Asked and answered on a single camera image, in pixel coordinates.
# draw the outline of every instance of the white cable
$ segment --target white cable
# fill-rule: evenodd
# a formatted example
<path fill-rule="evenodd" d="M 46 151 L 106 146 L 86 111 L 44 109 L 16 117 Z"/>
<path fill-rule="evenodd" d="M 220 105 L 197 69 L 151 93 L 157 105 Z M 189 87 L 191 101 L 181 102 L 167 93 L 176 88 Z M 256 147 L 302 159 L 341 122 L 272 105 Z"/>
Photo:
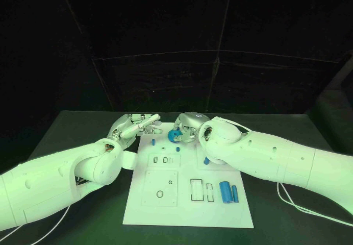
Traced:
<path fill-rule="evenodd" d="M 21 228 L 21 226 L 18 226 L 0 240 L 0 242 Z"/>
<path fill-rule="evenodd" d="M 65 217 L 65 215 L 66 215 L 66 213 L 67 213 L 67 209 L 69 209 L 69 206 L 67 206 L 66 211 L 65 211 L 65 213 L 63 213 L 63 216 L 62 216 L 59 222 L 56 223 L 55 227 L 52 228 L 52 230 L 50 230 L 50 231 L 46 233 L 46 235 L 44 235 L 44 236 L 43 236 L 34 243 L 31 243 L 30 245 L 37 244 L 37 243 L 46 238 L 46 236 L 50 234 L 50 232 L 53 231 L 53 229 L 56 228 L 56 226 L 60 224 L 60 221 L 63 220 L 63 217 Z"/>
<path fill-rule="evenodd" d="M 286 194 L 286 197 L 289 198 L 291 202 L 288 202 L 286 200 L 284 200 L 282 197 L 281 197 L 281 194 L 279 194 L 279 183 L 276 183 L 276 193 L 278 193 L 278 196 L 279 196 L 281 200 L 282 200 L 285 203 L 288 203 L 289 205 L 292 205 L 301 212 L 304 212 L 304 213 L 307 213 L 307 214 L 311 214 L 311 215 L 315 215 L 315 216 L 318 216 L 318 217 L 327 218 L 328 220 L 331 220 L 331 221 L 334 221 L 334 222 L 338 222 L 338 223 L 341 223 L 341 224 L 344 224 L 344 225 L 353 227 L 353 224 L 350 224 L 350 223 L 347 223 L 347 222 L 344 222 L 344 221 L 341 221 L 341 220 L 338 220 L 338 219 L 334 219 L 334 218 L 331 218 L 331 217 L 328 217 L 328 216 L 324 216 L 323 214 L 320 214 L 320 213 L 311 211 L 310 209 L 302 208 L 301 206 L 298 206 L 298 205 L 292 202 L 292 199 L 291 199 L 291 196 L 289 196 L 286 190 L 285 190 L 285 194 Z"/>

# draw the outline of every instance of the blue object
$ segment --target blue object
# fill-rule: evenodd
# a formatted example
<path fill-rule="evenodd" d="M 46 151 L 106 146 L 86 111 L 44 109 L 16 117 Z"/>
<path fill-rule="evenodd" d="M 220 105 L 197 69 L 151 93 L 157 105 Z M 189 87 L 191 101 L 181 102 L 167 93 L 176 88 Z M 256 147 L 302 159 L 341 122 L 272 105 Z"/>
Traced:
<path fill-rule="evenodd" d="M 237 203 L 239 199 L 237 199 L 237 191 L 236 191 L 236 186 L 232 185 L 232 191 L 233 191 L 233 202 Z"/>
<path fill-rule="evenodd" d="M 232 195 L 229 182 L 227 181 L 220 182 L 219 187 L 220 187 L 223 203 L 232 203 L 233 202 L 233 195 Z"/>
<path fill-rule="evenodd" d="M 209 164 L 209 159 L 204 157 L 204 161 L 203 161 L 204 165 Z"/>
<path fill-rule="evenodd" d="M 180 130 L 170 130 L 167 133 L 167 139 L 170 140 L 170 142 L 176 143 L 174 141 L 174 137 L 181 135 L 181 131 Z"/>

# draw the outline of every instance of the dark table surface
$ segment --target dark table surface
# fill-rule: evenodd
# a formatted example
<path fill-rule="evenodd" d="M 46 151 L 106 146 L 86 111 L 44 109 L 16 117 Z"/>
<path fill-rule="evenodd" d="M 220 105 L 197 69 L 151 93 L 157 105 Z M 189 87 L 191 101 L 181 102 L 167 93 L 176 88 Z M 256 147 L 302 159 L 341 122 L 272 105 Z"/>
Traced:
<path fill-rule="evenodd" d="M 105 138 L 124 112 L 62 111 L 30 159 Z M 160 113 L 173 122 L 178 113 Z M 207 114 L 220 116 L 253 131 L 274 134 L 302 145 L 330 151 L 307 115 Z M 137 152 L 138 140 L 128 148 Z M 299 212 L 276 195 L 275 183 L 242 173 L 253 229 L 122 225 L 132 171 L 121 170 L 114 183 L 72 204 L 59 226 L 39 244 L 351 244 L 353 229 Z M 350 213 L 325 197 L 286 188 L 294 202 L 324 215 L 351 222 Z M 24 225 L 3 244 L 31 244 L 55 226 L 63 211 Z M 0 238 L 11 231 L 0 232 Z"/>

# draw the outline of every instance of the robotic hand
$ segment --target robotic hand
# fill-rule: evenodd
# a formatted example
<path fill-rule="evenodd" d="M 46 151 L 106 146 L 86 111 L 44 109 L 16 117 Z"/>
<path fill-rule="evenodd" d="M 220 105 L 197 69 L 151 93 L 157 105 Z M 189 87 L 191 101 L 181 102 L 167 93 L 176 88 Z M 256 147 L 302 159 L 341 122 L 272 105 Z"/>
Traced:
<path fill-rule="evenodd" d="M 181 113 L 171 142 L 199 139 L 207 159 L 263 180 L 297 185 L 328 197 L 353 214 L 353 157 L 252 131 L 236 122 Z"/>
<path fill-rule="evenodd" d="M 0 231 L 47 217 L 109 185 L 137 154 L 135 136 L 160 134 L 158 114 L 125 114 L 98 142 L 36 158 L 0 175 Z"/>

